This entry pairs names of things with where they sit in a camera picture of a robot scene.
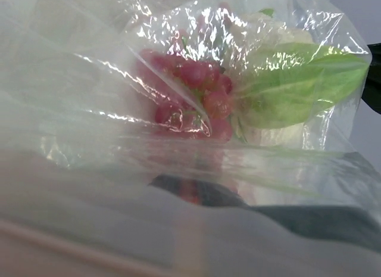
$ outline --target green leaf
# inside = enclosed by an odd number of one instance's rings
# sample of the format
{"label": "green leaf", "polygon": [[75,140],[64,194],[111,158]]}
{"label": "green leaf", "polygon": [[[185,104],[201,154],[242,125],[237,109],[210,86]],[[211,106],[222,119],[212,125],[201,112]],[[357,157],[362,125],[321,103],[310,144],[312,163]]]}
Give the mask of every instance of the green leaf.
{"label": "green leaf", "polygon": [[264,46],[246,61],[236,114],[259,129],[306,122],[361,87],[368,70],[362,58],[310,43]]}
{"label": "green leaf", "polygon": [[266,8],[266,9],[262,9],[262,10],[260,11],[260,13],[265,14],[265,15],[267,15],[267,16],[273,18],[274,13],[275,13],[275,10],[274,10],[274,9],[271,9],[271,8]]}
{"label": "green leaf", "polygon": [[189,51],[188,51],[188,39],[187,39],[186,37],[182,36],[182,37],[181,37],[181,41],[182,41],[182,43],[183,43],[185,53],[186,53],[187,55],[191,55],[191,54],[189,53]]}

